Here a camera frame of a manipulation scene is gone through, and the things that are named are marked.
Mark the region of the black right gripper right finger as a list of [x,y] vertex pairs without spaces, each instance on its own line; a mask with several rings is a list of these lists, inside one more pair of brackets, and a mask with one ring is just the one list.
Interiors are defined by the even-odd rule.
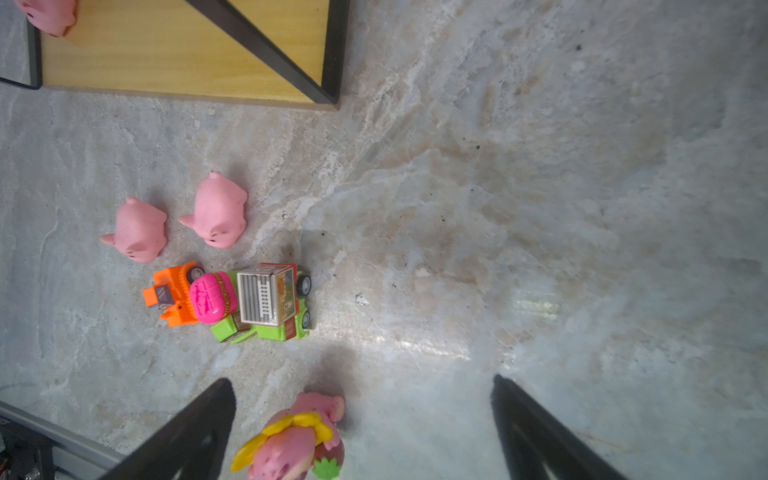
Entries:
[[494,377],[491,407],[512,479],[624,477],[513,380]]

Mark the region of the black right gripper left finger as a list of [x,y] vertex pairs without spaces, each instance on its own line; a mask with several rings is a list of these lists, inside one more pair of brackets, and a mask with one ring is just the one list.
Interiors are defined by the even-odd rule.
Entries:
[[217,479],[235,413],[232,383],[220,378],[102,477]]

